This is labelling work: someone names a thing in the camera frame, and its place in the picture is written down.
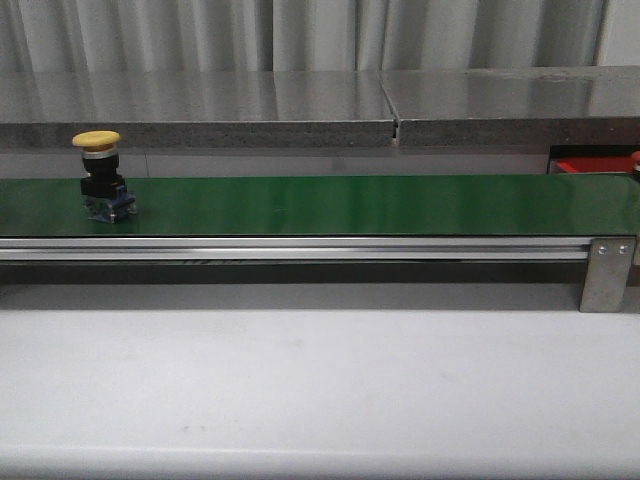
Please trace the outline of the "yellow mushroom push button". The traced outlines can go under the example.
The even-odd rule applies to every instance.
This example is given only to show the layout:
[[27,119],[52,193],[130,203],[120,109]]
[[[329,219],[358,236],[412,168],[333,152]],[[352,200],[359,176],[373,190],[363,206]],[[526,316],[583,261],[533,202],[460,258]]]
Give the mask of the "yellow mushroom push button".
[[115,224],[137,213],[136,196],[128,191],[125,178],[118,173],[118,132],[94,130],[79,133],[72,144],[81,149],[87,176],[80,180],[83,205],[88,218]]

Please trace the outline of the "red mushroom push button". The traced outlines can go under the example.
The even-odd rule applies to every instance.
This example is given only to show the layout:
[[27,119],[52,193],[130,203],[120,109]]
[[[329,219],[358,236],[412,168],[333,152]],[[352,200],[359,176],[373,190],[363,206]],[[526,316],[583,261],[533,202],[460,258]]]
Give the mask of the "red mushroom push button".
[[630,160],[632,161],[631,175],[637,182],[639,182],[640,181],[640,151],[634,151],[630,155]]

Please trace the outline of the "green conveyor belt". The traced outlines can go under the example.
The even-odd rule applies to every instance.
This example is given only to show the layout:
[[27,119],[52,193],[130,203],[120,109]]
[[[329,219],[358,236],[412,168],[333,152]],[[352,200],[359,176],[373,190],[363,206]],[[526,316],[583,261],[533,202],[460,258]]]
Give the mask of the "green conveyor belt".
[[76,179],[1,184],[1,233],[80,236],[634,236],[627,175],[131,178],[137,212],[91,221]]

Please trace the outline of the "red plastic tray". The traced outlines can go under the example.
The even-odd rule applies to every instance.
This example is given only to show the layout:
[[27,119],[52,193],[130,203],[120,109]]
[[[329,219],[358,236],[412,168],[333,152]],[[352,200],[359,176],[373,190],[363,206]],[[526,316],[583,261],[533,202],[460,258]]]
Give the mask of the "red plastic tray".
[[631,156],[566,157],[555,161],[560,172],[581,173],[631,173],[635,161]]

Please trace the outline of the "right grey stone slab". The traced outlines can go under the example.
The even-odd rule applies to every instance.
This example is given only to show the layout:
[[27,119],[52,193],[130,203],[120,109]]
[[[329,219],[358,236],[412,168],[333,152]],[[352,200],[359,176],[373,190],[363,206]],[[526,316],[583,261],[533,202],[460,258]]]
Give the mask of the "right grey stone slab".
[[403,147],[639,142],[636,66],[387,71],[380,79]]

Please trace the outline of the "grey stone slab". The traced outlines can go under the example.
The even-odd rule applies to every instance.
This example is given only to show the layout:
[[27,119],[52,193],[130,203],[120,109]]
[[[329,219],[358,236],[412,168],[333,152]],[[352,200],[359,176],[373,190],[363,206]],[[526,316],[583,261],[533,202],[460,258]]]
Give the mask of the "grey stone slab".
[[636,66],[387,71],[380,79],[403,147],[639,142]]
[[1,145],[130,149],[386,147],[395,118],[372,72],[4,73]]

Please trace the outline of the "left grey stone slab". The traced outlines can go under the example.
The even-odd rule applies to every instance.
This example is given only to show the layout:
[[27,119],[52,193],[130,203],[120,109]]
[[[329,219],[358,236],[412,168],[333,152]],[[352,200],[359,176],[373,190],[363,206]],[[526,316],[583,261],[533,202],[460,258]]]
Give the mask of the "left grey stone slab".
[[372,72],[4,73],[1,145],[130,149],[386,147],[395,118]]

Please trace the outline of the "grey pleated curtain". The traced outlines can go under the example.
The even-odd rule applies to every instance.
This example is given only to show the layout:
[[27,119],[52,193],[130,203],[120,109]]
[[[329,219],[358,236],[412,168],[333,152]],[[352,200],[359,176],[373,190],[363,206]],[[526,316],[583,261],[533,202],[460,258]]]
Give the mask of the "grey pleated curtain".
[[5,72],[592,65],[604,1],[5,1]]

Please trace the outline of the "steel conveyor support bracket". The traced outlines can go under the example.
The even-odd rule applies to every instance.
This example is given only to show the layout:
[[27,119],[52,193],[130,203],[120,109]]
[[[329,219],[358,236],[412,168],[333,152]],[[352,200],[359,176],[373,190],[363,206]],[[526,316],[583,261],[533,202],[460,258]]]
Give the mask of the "steel conveyor support bracket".
[[602,237],[592,241],[580,312],[615,313],[621,310],[635,249],[635,237]]

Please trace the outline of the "aluminium conveyor side rail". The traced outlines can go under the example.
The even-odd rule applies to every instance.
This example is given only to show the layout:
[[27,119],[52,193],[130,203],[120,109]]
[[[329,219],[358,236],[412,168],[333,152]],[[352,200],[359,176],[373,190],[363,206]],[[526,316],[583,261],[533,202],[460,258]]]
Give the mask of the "aluminium conveyor side rail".
[[591,237],[16,237],[3,261],[583,260]]

